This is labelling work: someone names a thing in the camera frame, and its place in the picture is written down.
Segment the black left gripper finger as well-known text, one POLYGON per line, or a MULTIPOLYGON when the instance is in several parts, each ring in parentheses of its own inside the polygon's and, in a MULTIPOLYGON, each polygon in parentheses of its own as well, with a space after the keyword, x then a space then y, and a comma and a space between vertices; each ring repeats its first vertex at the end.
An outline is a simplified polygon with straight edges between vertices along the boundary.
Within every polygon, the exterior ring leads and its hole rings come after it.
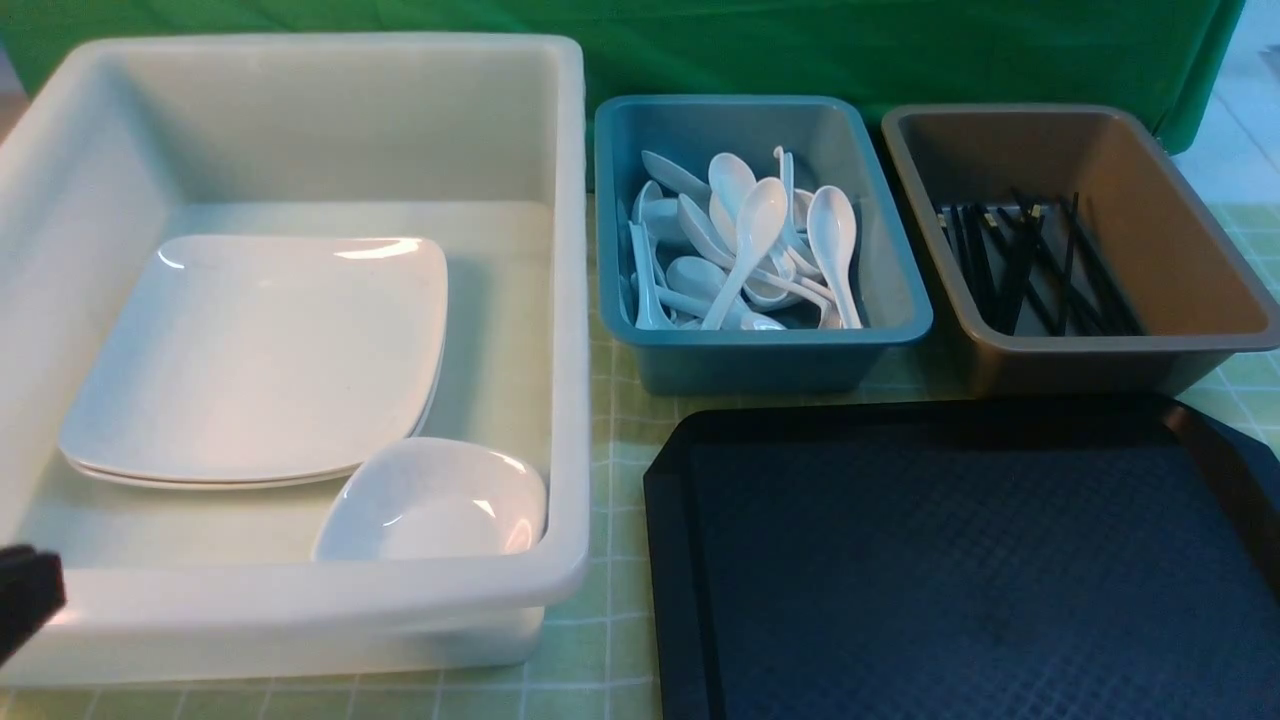
POLYGON ((59 553, 32 544, 1 548, 1 665, 65 606, 59 553))

